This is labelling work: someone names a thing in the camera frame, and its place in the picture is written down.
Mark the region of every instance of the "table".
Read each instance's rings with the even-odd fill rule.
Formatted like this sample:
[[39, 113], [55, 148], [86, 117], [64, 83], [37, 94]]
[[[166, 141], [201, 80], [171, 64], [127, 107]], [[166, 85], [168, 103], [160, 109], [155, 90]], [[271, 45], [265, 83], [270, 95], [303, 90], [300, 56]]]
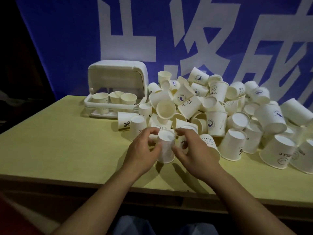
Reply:
[[[84, 97], [68, 95], [0, 135], [0, 179], [99, 187], [121, 167], [131, 143], [117, 120], [90, 118]], [[278, 170], [258, 154], [237, 162], [220, 160], [264, 204], [313, 208], [313, 176], [292, 166]], [[205, 183], [188, 174], [178, 159], [155, 166], [131, 191], [215, 199]]]

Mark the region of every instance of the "person's left hand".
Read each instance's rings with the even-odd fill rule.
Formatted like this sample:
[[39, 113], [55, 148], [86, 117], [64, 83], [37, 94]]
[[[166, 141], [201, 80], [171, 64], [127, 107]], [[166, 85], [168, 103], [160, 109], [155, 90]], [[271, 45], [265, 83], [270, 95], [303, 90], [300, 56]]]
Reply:
[[132, 175], [136, 175], [137, 179], [149, 171], [162, 150], [162, 145], [158, 142], [155, 148], [150, 152], [148, 143], [152, 143], [152, 140], [149, 136], [150, 134], [158, 133], [159, 129], [156, 127], [145, 128], [141, 131], [131, 145], [129, 145], [121, 169], [129, 171]]

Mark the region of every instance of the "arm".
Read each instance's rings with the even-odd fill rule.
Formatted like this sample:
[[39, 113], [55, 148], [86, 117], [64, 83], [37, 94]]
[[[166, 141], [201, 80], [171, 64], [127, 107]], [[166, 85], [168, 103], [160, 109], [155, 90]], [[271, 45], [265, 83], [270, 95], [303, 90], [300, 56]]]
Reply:
[[176, 131], [185, 135], [188, 153], [185, 155], [182, 149], [173, 147], [175, 156], [190, 174], [215, 191], [244, 234], [295, 234], [210, 157], [210, 148], [194, 130]]
[[162, 146], [157, 144], [150, 152], [149, 135], [159, 129], [144, 129], [128, 148], [122, 168], [73, 213], [53, 235], [60, 234], [106, 234], [123, 199], [143, 174], [151, 169], [159, 157]]

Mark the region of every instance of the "open cup storage box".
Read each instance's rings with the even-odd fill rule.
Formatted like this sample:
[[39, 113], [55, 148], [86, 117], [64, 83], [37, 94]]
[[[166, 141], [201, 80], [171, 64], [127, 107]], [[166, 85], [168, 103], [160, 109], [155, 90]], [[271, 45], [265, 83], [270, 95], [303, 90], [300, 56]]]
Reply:
[[[89, 95], [84, 104], [90, 116], [117, 118], [117, 111], [138, 112], [139, 104], [147, 101], [148, 72], [144, 63], [138, 61], [102, 60], [88, 67]], [[123, 91], [137, 96], [135, 105], [95, 103], [92, 95], [98, 92]], [[96, 108], [108, 108], [106, 114], [98, 114]]]

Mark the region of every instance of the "forearm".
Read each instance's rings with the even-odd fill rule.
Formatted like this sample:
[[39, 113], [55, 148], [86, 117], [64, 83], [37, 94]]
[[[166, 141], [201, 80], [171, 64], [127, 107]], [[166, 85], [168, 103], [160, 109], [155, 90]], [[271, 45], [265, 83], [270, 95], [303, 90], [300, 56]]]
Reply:
[[224, 170], [219, 179], [207, 181], [244, 234], [294, 234], [240, 183]]
[[137, 177], [120, 170], [72, 214], [54, 233], [106, 234], [126, 193]]

